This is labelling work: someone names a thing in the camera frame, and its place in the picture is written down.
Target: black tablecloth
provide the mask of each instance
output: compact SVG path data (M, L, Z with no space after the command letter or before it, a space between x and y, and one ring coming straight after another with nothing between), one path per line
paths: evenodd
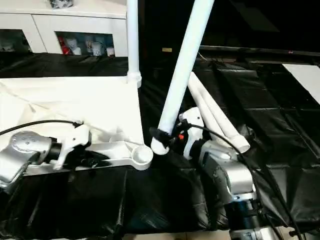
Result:
M0 78L124 76L126 58L0 54ZM159 123L172 63L145 63L138 90L144 140ZM275 224L288 216L267 180L273 176L299 226L320 225L320 106L280 64L197 61L194 72L251 144L246 152ZM180 111L194 107L186 92ZM215 185L182 156L155 155L129 166L24 177L0 193L0 234L25 239L191 232L228 227Z

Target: white cabinet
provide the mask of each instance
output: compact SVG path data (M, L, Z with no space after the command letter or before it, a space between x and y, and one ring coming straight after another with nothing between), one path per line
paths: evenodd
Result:
M21 30L32 52L56 54L69 47L66 39L76 39L82 44L79 52L92 54L84 46L88 37L95 45L101 43L104 53L114 49L116 57L127 57L126 4L127 0L74 0L72 7L52 9L48 0L0 0L0 38L1 29Z
M25 38L33 53L47 52L31 14L0 13L1 48L8 47L9 42L16 43L16 38Z
M115 56L128 56L125 19L62 15L34 15L33 19L48 53L62 54L57 36L64 32L110 35Z

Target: glass cabinet door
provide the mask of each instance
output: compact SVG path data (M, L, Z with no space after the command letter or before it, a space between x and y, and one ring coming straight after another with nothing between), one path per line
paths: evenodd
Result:
M47 52L31 14L0 13L0 51Z
M55 32L65 55L115 56L112 34L85 32Z
M32 52L24 32L20 29L0 29L0 52Z
M34 15L48 53L127 57L126 19Z

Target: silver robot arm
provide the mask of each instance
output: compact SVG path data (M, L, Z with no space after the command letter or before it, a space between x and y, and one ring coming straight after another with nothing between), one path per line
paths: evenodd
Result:
M86 125L75 128L61 142L32 131L15 133L8 146L0 151L0 188L9 193L31 164L57 160L53 168L60 170L68 153L76 146L89 145L90 141L91 134Z
M257 198L251 172L238 161L236 151L217 141L203 140L203 130L190 127L190 124L204 126L197 107L180 114L179 120L180 123L173 130L178 137L163 134L160 130L150 132L159 142L169 144L173 150L177 149L176 145L182 144L183 147L178 149L183 148L184 157L197 160L198 165L212 179L228 218L231 239L276 240Z

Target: white pole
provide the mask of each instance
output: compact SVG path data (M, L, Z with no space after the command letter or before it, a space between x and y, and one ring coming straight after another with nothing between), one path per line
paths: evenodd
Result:
M168 95L166 96L158 128L172 133L179 109L185 95L190 73L195 64L197 53L215 0L195 0L185 31L181 50L175 65ZM152 139L151 148L155 154L164 155L169 148Z
M236 130L236 128L233 126L233 124L230 122L230 120L227 118L225 113L221 110L219 105L216 103L214 98L210 95L208 90L205 88L205 86L201 83L199 78L192 72L190 75L190 80L188 83L192 83L195 88L198 89L198 94L202 96L202 99L204 100L205 104L207 105L210 113L213 115L215 120L217 121L217 124L220 126L220 129L224 133L224 135L231 141L231 143L240 150L241 153L246 152L250 149L250 144L246 140L246 138ZM205 125L212 131L215 131L214 129L211 129L210 126L205 123Z
M190 80L188 82L188 88L190 90L190 93L193 97L193 100L195 101L195 104L197 105L197 107L200 110L201 116L203 118L203 121L205 123L205 126L210 129L211 131L216 132L217 134L226 137L224 135L224 132L222 131L222 129L220 128L217 120L215 119L215 117L213 116L213 114L211 113L208 105L206 104L205 100L203 99L203 97L200 94L200 91L198 89L198 84L195 81L195 77L197 77L193 72L191 72L190 75ZM217 142L219 142L219 144L222 144L226 147L229 147L229 145L227 145L224 141L222 141L220 138L217 138L215 135L210 134L211 138L213 140L216 140Z
M141 86L139 70L139 28L138 28L138 0L126 1L126 36L128 46L128 81L136 81Z

